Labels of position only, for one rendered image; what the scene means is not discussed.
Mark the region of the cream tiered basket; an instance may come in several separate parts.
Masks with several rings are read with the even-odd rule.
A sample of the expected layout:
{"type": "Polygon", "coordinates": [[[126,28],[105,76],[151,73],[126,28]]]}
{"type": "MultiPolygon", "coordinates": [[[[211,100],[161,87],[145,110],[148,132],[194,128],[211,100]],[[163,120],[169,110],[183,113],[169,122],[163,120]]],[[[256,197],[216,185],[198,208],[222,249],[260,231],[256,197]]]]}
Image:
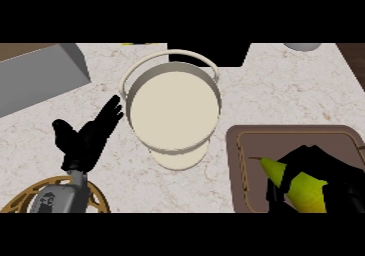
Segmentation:
{"type": "Polygon", "coordinates": [[[216,72],[167,62],[149,68],[130,86],[118,87],[135,135],[169,170],[194,167],[208,151],[222,108],[217,82],[216,72]]]}

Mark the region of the dark wooden cabinet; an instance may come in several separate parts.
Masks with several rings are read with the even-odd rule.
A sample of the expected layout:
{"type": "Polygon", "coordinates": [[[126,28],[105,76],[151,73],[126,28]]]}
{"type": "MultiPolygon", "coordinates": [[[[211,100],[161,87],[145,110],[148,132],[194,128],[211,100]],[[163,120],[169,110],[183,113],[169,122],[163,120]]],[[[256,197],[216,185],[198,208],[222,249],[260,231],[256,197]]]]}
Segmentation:
{"type": "Polygon", "coordinates": [[[337,47],[365,92],[365,43],[338,43],[337,47]]]}

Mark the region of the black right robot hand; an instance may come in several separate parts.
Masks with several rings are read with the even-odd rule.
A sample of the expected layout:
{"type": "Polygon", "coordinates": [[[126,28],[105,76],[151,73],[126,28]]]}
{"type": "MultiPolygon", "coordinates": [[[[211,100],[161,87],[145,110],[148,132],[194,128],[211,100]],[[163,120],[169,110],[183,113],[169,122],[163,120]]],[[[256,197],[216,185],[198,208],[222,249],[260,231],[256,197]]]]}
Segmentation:
{"type": "Polygon", "coordinates": [[[276,162],[287,165],[281,187],[268,178],[266,200],[270,213],[299,213],[287,192],[300,172],[324,180],[324,202],[330,214],[365,213],[365,172],[333,157],[316,145],[294,149],[276,162]]]}

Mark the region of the green pear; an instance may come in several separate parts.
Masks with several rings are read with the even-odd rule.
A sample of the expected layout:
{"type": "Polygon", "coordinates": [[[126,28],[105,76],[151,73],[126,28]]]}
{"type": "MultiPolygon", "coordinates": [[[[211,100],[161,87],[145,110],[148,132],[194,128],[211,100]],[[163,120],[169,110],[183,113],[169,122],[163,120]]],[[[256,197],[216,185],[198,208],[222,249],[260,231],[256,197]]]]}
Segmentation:
{"type": "MultiPolygon", "coordinates": [[[[281,187],[287,165],[269,158],[260,159],[260,165],[273,185],[281,187]]],[[[322,187],[324,180],[318,180],[304,172],[300,172],[290,183],[287,197],[299,213],[325,213],[322,187]]]]}

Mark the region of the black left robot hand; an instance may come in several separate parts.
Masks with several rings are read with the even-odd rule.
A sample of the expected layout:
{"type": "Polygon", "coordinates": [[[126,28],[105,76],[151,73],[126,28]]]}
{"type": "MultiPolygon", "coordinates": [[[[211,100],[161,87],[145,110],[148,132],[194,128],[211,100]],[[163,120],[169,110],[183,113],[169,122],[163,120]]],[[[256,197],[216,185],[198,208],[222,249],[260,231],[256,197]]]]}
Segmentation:
{"type": "Polygon", "coordinates": [[[62,119],[52,122],[55,145],[64,153],[61,169],[65,172],[76,170],[86,174],[95,168],[107,140],[123,116],[120,97],[114,95],[96,118],[84,124],[79,131],[62,119]]]}

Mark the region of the brown tray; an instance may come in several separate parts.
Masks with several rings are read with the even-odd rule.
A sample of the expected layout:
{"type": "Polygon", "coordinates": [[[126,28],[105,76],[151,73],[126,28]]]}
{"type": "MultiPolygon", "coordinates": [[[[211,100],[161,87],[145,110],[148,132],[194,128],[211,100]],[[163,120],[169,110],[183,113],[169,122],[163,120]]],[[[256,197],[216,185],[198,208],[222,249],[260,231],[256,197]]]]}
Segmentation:
{"type": "Polygon", "coordinates": [[[237,213],[266,213],[268,176],[256,157],[279,160],[301,145],[316,145],[365,172],[365,142],[344,125],[234,125],[226,132],[232,204],[237,213]]]}

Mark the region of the grey round bowl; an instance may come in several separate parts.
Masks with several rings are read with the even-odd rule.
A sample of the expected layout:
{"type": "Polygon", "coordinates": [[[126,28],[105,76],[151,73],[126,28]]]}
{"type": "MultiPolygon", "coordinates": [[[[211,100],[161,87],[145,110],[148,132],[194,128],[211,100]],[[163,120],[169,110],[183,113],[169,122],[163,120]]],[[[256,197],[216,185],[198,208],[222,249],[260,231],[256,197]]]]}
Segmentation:
{"type": "Polygon", "coordinates": [[[294,51],[309,52],[309,51],[313,51],[321,46],[321,44],[319,43],[285,43],[285,46],[294,51]]]}

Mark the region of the grey box appliance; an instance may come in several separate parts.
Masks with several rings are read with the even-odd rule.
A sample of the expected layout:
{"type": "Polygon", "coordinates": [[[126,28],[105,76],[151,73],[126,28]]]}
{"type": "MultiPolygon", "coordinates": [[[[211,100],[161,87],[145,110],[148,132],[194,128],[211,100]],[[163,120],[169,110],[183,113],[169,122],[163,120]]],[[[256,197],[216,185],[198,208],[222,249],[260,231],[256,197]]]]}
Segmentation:
{"type": "Polygon", "coordinates": [[[0,118],[89,83],[74,43],[0,43],[0,118]]]}

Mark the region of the black appliance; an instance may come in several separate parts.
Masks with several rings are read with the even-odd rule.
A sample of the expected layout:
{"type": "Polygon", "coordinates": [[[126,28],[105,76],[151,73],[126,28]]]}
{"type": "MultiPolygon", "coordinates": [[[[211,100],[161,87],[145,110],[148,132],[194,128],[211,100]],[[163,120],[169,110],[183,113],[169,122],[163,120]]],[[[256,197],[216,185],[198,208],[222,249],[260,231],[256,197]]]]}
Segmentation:
{"type": "Polygon", "coordinates": [[[217,67],[241,67],[248,48],[250,44],[241,41],[229,43],[173,42],[167,44],[167,49],[188,50],[201,54],[217,67]]]}

